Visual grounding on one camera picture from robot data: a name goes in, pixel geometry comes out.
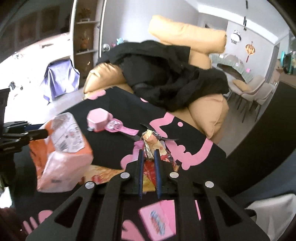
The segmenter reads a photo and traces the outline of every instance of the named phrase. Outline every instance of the ceiling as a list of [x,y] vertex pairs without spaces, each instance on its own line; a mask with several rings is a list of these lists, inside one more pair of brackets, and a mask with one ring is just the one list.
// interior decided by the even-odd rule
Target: ceiling
[[289,27],[278,11],[267,0],[186,0],[198,12],[228,19],[258,33],[273,44],[289,34]]

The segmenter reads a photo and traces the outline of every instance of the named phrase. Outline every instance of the black cloth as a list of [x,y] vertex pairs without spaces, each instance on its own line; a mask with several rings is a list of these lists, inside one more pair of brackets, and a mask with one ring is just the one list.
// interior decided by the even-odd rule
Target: black cloth
[[[114,118],[121,120],[124,126],[140,130],[139,133],[145,131],[145,128],[140,123],[149,124],[152,120],[163,118],[166,113],[165,110],[150,103],[145,103],[137,96],[117,87],[107,89],[106,95],[96,100],[84,100],[65,111],[73,114],[81,131],[88,140],[94,155],[92,164],[113,169],[121,169],[121,159],[126,155],[132,154],[133,140],[121,133],[110,133],[108,131],[89,132],[87,130],[86,117],[90,110],[96,108],[107,110],[113,114]],[[182,122],[183,126],[179,127],[178,122]],[[191,154],[197,153],[206,139],[204,134],[177,117],[173,119],[172,123],[161,128],[167,133],[169,138],[178,139],[176,143],[184,145],[186,152]],[[214,144],[208,157],[201,164],[191,166],[187,171],[180,168],[179,173],[188,175],[191,179],[202,176],[206,180],[217,183],[221,188],[225,188],[232,185],[228,174],[233,172],[233,170],[229,170],[229,173],[220,172],[221,166],[226,164],[225,158],[225,152]],[[38,222],[39,212],[43,210],[54,211],[80,187],[77,185],[74,190],[64,193],[37,192],[36,169],[30,157],[28,146],[25,146],[22,152],[15,154],[15,163],[17,178],[15,186],[10,189],[11,196],[21,221],[27,221],[29,224],[30,217],[33,217]],[[157,201],[159,201],[157,195],[153,192],[144,195],[141,202],[127,201],[124,204],[123,219],[132,220],[147,241],[150,239],[138,215],[138,209]],[[172,237],[168,240],[177,240],[177,238]]]
[[208,94],[229,92],[227,77],[218,69],[188,64],[190,47],[148,40],[122,43],[103,53],[99,63],[119,65],[136,96],[175,111]]

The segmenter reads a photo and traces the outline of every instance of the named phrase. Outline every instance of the orange plastic bag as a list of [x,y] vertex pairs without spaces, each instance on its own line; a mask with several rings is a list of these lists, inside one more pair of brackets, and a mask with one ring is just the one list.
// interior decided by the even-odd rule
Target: orange plastic bag
[[49,136],[29,144],[37,172],[37,190],[71,191],[91,165],[92,149],[71,113],[57,115],[41,128]]

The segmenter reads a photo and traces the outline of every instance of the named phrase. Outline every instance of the silver round object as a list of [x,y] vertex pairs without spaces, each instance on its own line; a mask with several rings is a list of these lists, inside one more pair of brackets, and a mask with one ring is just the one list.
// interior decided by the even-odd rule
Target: silver round object
[[211,182],[211,181],[207,181],[207,182],[205,182],[205,186],[206,186],[207,188],[212,188],[212,187],[214,187],[214,183]]
[[171,178],[177,178],[178,176],[179,176],[179,173],[177,173],[177,172],[171,172],[170,173]]
[[120,177],[121,177],[121,178],[124,178],[124,179],[129,178],[129,176],[130,176],[130,175],[129,175],[128,172],[123,172],[123,173],[120,174]]
[[93,182],[88,182],[88,183],[85,184],[85,187],[87,189],[92,189],[94,187],[94,183]]

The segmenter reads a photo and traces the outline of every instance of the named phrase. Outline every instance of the barcode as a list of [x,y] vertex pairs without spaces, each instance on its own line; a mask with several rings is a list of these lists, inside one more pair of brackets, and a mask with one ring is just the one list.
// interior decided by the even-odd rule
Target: barcode
[[59,150],[60,151],[63,151],[65,149],[67,149],[67,148],[68,148],[68,145],[67,145],[66,141],[62,141],[62,143],[59,144]]

